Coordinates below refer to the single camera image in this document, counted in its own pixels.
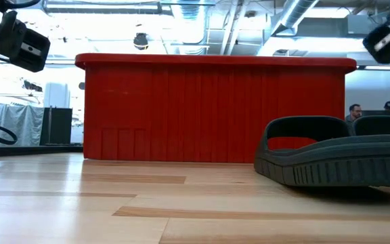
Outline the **grey tarp curtain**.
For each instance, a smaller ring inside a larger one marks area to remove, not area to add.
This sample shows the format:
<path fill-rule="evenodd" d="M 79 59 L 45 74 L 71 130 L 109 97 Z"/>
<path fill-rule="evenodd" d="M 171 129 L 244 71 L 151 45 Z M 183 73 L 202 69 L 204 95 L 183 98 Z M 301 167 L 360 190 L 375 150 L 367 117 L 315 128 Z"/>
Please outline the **grey tarp curtain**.
<path fill-rule="evenodd" d="M 35 106 L 0 105 L 0 126 L 18 138 L 15 147 L 36 147 L 41 140 L 45 109 Z"/>

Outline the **pale ribbed air duct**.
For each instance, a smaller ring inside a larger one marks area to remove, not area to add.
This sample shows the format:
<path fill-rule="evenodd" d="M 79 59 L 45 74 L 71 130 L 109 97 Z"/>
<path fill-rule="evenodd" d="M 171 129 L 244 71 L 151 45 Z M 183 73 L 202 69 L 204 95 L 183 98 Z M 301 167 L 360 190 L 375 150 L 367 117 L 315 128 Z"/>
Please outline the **pale ribbed air duct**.
<path fill-rule="evenodd" d="M 179 48 L 180 54 L 202 56 L 206 55 L 206 25 L 208 7 L 205 5 L 180 5 L 179 23 L 180 40 L 183 45 Z"/>

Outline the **silver ceiling air duct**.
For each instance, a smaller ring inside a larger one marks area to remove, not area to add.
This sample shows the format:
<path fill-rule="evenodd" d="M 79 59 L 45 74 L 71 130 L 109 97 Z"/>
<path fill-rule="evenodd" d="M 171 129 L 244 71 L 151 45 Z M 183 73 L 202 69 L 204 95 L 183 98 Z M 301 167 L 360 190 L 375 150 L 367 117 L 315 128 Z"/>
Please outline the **silver ceiling air duct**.
<path fill-rule="evenodd" d="M 313 8 L 319 0 L 286 0 L 279 14 L 272 17 L 271 36 L 295 36 L 298 25 L 306 13 Z"/>

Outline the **red plastic bin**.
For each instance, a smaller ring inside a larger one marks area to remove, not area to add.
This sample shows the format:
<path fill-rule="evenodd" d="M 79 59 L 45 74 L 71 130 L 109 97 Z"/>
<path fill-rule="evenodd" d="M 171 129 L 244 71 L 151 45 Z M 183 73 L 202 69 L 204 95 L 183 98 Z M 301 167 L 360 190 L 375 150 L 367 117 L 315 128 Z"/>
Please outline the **red plastic bin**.
<path fill-rule="evenodd" d="M 252 163 L 265 126 L 345 114 L 351 58 L 79 54 L 86 159 Z"/>

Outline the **white cylinder tank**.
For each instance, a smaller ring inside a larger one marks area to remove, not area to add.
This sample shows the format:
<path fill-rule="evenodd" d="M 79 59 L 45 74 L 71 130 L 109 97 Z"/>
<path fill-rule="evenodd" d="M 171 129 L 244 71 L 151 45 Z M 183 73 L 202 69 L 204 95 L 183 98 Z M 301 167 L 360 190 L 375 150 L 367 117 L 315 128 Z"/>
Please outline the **white cylinder tank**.
<path fill-rule="evenodd" d="M 70 89 L 67 83 L 47 83 L 43 93 L 44 107 L 70 108 Z"/>

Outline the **black dome ceiling lamp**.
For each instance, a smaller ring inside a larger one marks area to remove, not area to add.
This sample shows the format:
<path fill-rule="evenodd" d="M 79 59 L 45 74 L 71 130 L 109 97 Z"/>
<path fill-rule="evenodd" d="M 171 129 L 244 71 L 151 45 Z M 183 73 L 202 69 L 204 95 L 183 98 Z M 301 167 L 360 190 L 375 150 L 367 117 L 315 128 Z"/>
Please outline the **black dome ceiling lamp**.
<path fill-rule="evenodd" d="M 147 34 L 145 33 L 136 33 L 133 39 L 133 45 L 138 50 L 147 50 L 149 47 Z"/>

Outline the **black aluminium extrusion frame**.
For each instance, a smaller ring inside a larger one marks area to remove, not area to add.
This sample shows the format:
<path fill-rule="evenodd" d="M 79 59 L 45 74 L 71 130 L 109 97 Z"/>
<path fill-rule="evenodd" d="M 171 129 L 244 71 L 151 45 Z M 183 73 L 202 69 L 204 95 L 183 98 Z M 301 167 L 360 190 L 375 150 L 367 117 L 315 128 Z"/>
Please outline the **black aluminium extrusion frame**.
<path fill-rule="evenodd" d="M 81 153 L 82 146 L 21 146 L 21 147 L 0 147 L 0 157 L 42 155 L 52 153 Z"/>

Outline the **white ceiling pipes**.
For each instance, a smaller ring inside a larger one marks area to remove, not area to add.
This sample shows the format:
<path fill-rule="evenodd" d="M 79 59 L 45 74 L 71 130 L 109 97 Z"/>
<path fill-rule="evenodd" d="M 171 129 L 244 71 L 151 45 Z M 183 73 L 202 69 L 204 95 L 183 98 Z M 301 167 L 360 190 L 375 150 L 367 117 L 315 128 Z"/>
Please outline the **white ceiling pipes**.
<path fill-rule="evenodd" d="M 240 6 L 240 10 L 245 11 L 246 9 L 246 0 L 232 0 L 232 5 L 230 8 L 230 14 L 228 15 L 227 23 L 225 24 L 223 40 L 221 44 L 220 54 L 224 55 L 227 51 L 227 45 L 230 38 L 230 35 L 233 33 L 232 27 L 234 25 L 234 18 L 237 13 L 237 9 Z"/>

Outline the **black cabinet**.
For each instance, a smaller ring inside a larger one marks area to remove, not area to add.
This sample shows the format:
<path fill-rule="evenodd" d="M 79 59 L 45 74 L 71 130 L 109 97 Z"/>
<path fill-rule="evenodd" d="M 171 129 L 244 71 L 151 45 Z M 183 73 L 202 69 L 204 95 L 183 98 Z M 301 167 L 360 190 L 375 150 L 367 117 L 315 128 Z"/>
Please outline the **black cabinet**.
<path fill-rule="evenodd" d="M 70 144 L 71 129 L 71 108 L 44 108 L 39 145 L 68 145 Z"/>

